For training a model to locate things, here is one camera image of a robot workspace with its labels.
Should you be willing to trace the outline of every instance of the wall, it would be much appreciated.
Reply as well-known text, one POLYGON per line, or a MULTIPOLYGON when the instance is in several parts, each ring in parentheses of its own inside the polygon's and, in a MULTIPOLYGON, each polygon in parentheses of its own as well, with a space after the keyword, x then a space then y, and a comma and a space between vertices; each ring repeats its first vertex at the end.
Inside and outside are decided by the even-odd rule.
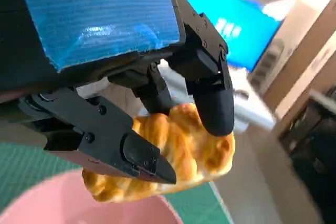
POLYGON ((267 91, 328 2, 329 0, 297 0, 274 37, 283 40, 285 48, 277 65, 259 90, 260 94, 267 91))

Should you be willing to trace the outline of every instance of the bread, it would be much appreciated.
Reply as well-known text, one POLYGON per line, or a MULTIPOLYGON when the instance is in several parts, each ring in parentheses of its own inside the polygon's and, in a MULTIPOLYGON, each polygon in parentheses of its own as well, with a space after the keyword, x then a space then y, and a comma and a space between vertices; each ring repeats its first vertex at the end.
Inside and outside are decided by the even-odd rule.
POLYGON ((133 130, 161 150, 176 172, 176 185, 111 177, 83 169, 85 186, 95 200, 121 202, 172 193, 213 180, 231 169, 233 133, 223 137, 210 135, 192 103, 175 106, 169 116, 135 118, 133 130))

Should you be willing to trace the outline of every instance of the blue screen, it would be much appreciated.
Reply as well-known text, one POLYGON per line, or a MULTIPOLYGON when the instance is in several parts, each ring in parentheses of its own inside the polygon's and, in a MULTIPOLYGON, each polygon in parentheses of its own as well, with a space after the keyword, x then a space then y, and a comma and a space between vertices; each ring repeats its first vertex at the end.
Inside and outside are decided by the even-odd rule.
POLYGON ((229 47, 227 61, 253 71, 280 21, 262 13, 250 0, 188 0, 200 14, 205 13, 229 47))

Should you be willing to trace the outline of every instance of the blue plastic cover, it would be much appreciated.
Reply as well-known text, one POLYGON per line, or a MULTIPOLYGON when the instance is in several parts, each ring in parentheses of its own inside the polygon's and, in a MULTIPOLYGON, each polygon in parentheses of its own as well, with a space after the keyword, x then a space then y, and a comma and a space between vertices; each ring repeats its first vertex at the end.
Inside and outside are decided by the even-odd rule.
POLYGON ((171 0, 26 0, 46 56, 58 71, 180 39, 171 0))

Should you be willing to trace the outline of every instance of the pink bowl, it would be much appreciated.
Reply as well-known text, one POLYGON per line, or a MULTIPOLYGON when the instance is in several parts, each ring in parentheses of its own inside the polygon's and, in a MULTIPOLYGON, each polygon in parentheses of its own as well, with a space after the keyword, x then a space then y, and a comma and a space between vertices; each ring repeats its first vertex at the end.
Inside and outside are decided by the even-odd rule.
POLYGON ((183 224, 161 196, 135 202, 98 203, 86 191, 81 171, 55 176, 21 195, 0 224, 183 224))

